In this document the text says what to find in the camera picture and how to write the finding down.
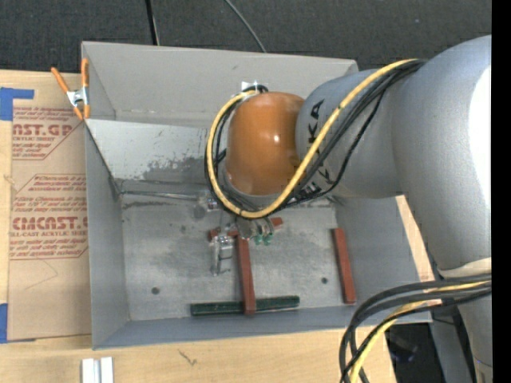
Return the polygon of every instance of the orange clip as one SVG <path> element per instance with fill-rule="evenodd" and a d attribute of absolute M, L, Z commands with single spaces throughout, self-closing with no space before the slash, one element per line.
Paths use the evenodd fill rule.
<path fill-rule="evenodd" d="M 83 58 L 81 60 L 81 88 L 76 91 L 70 91 L 69 86 L 65 83 L 64 78 L 55 67 L 51 68 L 51 73 L 57 79 L 58 85 L 62 91 L 69 98 L 69 102 L 73 106 L 73 111 L 78 116 L 78 119 L 83 120 L 90 117 L 90 104 L 89 104 L 89 60 Z M 83 101 L 83 115 L 78 108 L 78 102 Z"/>

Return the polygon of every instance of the wooden block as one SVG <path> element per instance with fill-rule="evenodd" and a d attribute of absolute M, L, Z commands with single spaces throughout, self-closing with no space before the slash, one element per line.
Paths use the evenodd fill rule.
<path fill-rule="evenodd" d="M 236 237 L 236 249 L 238 251 L 238 265 L 240 266 L 244 313 L 246 315 L 253 315 L 256 313 L 256 293 L 254 292 L 254 279 L 252 277 L 248 241 L 241 237 Z"/>
<path fill-rule="evenodd" d="M 341 287 L 343 288 L 343 301 L 347 305 L 353 305 L 357 302 L 357 295 L 355 293 L 355 285 L 351 273 L 346 236 L 342 228 L 335 228 L 332 234 L 334 236 L 335 254 L 339 267 L 339 278 L 341 280 Z"/>

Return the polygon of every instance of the metal bracket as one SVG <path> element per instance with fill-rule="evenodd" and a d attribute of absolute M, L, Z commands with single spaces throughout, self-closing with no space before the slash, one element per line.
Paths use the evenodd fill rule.
<path fill-rule="evenodd" d="M 83 359 L 81 383 L 113 383 L 113 357 Z"/>

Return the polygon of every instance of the cardboard sheet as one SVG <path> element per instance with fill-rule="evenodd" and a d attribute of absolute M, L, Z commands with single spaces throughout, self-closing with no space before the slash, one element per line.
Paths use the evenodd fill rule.
<path fill-rule="evenodd" d="M 63 77 L 79 88 L 79 75 Z M 88 334 L 84 125 L 51 73 L 0 71 L 0 87 L 34 91 L 14 99 L 10 132 L 1 132 L 12 157 L 10 172 L 6 152 L 0 164 L 0 208 L 10 216 L 0 224 L 3 235 L 9 224 L 0 239 L 3 256 L 7 242 L 9 251 L 7 339 Z"/>

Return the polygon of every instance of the metal clamp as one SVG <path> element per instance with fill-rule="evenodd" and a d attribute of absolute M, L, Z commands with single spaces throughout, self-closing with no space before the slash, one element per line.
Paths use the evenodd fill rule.
<path fill-rule="evenodd" d="M 213 275 L 223 274 L 232 268 L 232 253 L 234 250 L 234 238 L 230 235 L 217 235 L 209 243 L 212 249 Z"/>

